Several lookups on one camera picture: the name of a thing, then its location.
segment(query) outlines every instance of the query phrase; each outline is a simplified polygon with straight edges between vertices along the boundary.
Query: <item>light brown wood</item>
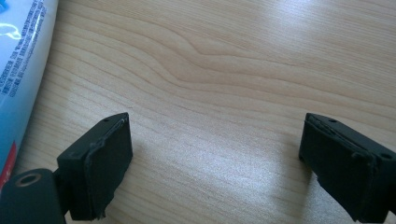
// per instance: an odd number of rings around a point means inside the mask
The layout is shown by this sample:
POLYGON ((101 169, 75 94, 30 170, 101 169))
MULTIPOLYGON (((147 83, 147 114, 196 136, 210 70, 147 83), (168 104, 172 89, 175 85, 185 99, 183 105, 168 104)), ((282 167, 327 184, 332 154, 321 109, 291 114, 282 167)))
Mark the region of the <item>light brown wood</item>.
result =
POLYGON ((93 223, 353 223, 298 160, 304 115, 395 150, 395 97, 393 0, 62 0, 14 173, 126 111, 134 158, 93 223))

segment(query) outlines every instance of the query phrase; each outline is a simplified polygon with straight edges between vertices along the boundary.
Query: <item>wood grain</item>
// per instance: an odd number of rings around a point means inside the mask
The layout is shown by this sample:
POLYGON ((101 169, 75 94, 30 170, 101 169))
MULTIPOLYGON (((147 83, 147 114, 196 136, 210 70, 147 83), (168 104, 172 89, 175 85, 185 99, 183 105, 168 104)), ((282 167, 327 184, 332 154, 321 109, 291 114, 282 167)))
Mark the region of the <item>wood grain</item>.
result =
POLYGON ((93 223, 353 223, 298 160, 304 115, 395 150, 395 97, 392 0, 63 0, 14 173, 129 112, 134 159, 93 223))

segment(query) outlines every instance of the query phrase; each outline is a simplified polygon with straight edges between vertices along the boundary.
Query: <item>black object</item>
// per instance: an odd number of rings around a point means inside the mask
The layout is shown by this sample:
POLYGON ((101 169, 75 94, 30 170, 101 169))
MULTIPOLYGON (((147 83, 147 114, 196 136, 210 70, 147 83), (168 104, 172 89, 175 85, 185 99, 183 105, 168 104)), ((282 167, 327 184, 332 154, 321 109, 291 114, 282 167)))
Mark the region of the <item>black object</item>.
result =
POLYGON ((300 160, 354 221, 396 214, 396 153, 343 123, 306 114, 300 160))
POLYGON ((65 223, 105 216, 133 156, 127 113, 103 119, 58 157, 54 173, 36 169, 12 177, 0 198, 1 223, 65 223))

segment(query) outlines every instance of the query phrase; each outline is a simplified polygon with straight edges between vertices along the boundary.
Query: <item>red stripe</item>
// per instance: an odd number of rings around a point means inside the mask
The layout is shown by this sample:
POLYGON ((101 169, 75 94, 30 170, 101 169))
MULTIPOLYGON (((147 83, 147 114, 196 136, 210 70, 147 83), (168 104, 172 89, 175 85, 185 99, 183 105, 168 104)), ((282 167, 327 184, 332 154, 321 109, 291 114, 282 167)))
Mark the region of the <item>red stripe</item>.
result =
POLYGON ((3 171, 0 175, 0 189, 9 180, 11 176, 12 168, 14 168, 15 160, 17 159, 17 145, 15 142, 12 143, 11 149, 9 150, 6 165, 3 167, 3 171))

